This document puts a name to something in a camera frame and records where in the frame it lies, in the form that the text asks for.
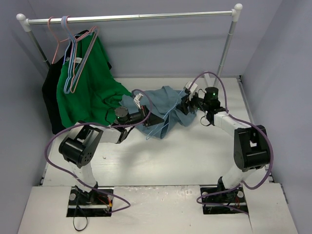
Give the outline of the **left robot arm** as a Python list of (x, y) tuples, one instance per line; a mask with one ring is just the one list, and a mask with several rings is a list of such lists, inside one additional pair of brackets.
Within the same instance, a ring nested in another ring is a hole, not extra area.
[(126, 139), (129, 132), (121, 125), (132, 125), (142, 123), (149, 127), (164, 122), (164, 119), (149, 113), (147, 106), (139, 107), (138, 112), (130, 114), (126, 107), (115, 109), (116, 120), (112, 128), (100, 128), (99, 126), (84, 125), (72, 129), (61, 142), (58, 151), (65, 161), (71, 166), (71, 170), (78, 179), (85, 183), (77, 183), (80, 199), (85, 204), (93, 204), (98, 197), (95, 189), (98, 183), (93, 175), (91, 160), (99, 143), (119, 144)]

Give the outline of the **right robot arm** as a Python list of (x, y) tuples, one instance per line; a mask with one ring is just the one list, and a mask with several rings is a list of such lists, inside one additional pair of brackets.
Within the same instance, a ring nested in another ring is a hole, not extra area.
[(234, 165), (220, 178), (216, 188), (216, 196), (222, 201), (233, 196), (233, 188), (239, 186), (256, 170), (266, 165), (273, 165), (273, 149), (267, 138), (266, 129), (262, 125), (254, 126), (249, 122), (233, 117), (218, 100), (218, 89), (207, 87), (204, 97), (200, 98), (197, 85), (188, 82), (177, 108), (187, 115), (200, 110), (209, 125), (218, 127), (234, 138)]

